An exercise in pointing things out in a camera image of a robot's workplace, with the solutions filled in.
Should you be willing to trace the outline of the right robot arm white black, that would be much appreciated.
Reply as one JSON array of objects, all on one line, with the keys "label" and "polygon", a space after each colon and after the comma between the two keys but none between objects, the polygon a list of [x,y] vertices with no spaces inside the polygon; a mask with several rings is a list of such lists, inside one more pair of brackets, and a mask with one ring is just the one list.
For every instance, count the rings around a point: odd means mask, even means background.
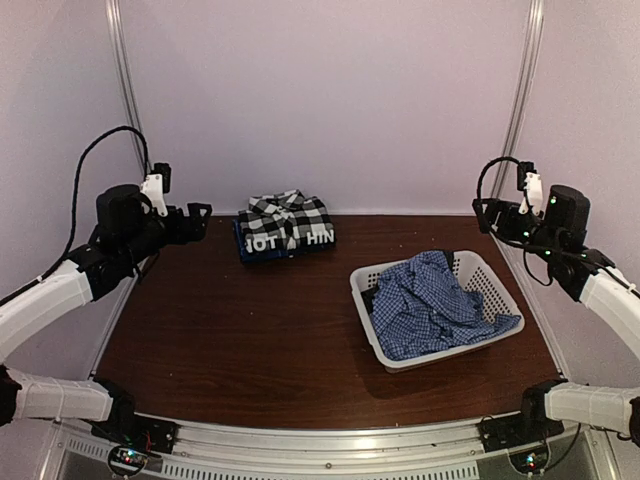
[{"label": "right robot arm white black", "polygon": [[[590,202],[580,191],[554,185],[546,209],[476,197],[472,208],[482,233],[534,254],[547,274],[575,302],[603,320],[633,352],[639,350],[639,293],[606,255],[585,246]],[[528,388],[523,412],[513,419],[519,440],[535,440],[551,421],[571,421],[639,441],[639,390],[546,381]]]}]

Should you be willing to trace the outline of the black white plaid shirt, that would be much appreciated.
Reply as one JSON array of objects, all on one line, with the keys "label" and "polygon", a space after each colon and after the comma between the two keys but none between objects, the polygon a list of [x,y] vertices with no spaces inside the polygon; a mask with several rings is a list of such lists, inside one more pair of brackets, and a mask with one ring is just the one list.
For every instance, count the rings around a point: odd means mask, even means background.
[{"label": "black white plaid shirt", "polygon": [[297,189],[250,197],[237,220],[242,239],[246,234],[276,230],[296,237],[311,230],[335,230],[324,202],[316,196],[306,197]]}]

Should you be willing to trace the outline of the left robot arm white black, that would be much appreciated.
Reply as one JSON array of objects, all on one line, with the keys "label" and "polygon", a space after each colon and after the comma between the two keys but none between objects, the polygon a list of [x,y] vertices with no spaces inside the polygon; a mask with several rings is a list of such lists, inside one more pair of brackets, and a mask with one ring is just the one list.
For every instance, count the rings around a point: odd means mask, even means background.
[{"label": "left robot arm white black", "polygon": [[[67,313],[96,302],[167,245],[204,239],[213,208],[168,206],[147,180],[118,185],[96,200],[97,225],[88,243],[69,251],[54,270],[1,303],[1,357]],[[1,423],[18,419],[79,419],[98,423],[123,444],[144,433],[134,398],[107,380],[61,380],[1,368]]]}]

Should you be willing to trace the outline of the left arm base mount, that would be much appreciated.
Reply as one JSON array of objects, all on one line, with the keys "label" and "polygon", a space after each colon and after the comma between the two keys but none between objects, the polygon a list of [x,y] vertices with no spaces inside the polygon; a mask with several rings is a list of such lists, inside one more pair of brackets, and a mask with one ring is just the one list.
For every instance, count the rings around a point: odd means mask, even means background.
[{"label": "left arm base mount", "polygon": [[91,426],[92,435],[142,453],[171,454],[178,432],[178,424],[173,421],[137,413],[85,423]]}]

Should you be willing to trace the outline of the blue checked long sleeve shirt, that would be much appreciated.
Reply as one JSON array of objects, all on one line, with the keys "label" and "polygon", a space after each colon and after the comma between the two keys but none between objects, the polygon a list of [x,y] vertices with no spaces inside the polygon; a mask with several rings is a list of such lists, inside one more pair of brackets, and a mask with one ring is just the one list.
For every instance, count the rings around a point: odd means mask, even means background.
[{"label": "blue checked long sleeve shirt", "polygon": [[381,273],[370,318],[381,349],[404,361],[502,335],[518,315],[483,319],[484,295],[460,286],[442,251],[421,252]]}]

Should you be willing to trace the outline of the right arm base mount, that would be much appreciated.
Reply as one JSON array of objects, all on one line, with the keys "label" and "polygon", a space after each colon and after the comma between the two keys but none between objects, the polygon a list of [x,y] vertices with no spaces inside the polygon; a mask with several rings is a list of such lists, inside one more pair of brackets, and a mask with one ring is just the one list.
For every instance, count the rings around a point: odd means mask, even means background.
[{"label": "right arm base mount", "polygon": [[564,432],[561,421],[530,420],[522,413],[498,418],[485,416],[477,429],[485,453],[543,442]]}]

